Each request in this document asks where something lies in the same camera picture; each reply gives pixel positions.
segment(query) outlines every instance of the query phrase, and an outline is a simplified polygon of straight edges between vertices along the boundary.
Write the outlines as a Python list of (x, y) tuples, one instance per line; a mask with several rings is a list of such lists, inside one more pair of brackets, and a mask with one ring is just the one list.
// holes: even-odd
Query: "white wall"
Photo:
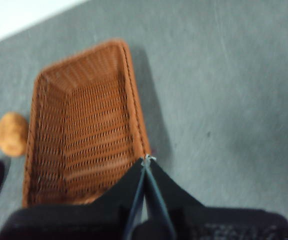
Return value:
[(86, 0), (0, 0), (0, 40)]

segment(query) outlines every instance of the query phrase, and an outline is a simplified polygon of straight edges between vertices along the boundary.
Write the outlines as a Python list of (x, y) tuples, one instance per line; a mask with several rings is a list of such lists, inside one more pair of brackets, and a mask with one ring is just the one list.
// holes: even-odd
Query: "orange wicker basket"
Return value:
[(150, 151), (127, 44), (85, 50), (36, 78), (22, 204), (91, 203)]

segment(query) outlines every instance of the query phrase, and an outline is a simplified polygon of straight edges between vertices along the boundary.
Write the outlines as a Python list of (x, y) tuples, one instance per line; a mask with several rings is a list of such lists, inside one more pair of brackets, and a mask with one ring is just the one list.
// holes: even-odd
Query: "gray floor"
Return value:
[[(206, 205), (288, 218), (288, 1), (84, 3), (0, 42), (0, 117), (29, 115), (42, 67), (111, 37), (130, 45), (166, 172)], [(23, 164), (10, 161), (0, 227), (21, 206)]]

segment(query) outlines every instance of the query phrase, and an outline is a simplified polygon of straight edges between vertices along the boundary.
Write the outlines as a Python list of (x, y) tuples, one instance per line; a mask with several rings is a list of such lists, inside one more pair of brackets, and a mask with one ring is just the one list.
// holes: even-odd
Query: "wicker basket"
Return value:
[(91, 203), (150, 151), (127, 44), (85, 50), (36, 78), (22, 204)]

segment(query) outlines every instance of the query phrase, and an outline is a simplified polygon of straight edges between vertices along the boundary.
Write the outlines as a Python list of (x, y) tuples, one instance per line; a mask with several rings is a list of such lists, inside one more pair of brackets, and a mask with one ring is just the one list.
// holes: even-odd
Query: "gray carpet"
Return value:
[[(130, 45), (166, 172), (205, 205), (288, 218), (288, 1), (79, 5), (0, 42), (0, 117), (28, 117), (41, 68), (111, 37)], [(21, 206), (23, 164), (10, 161), (0, 227)]]

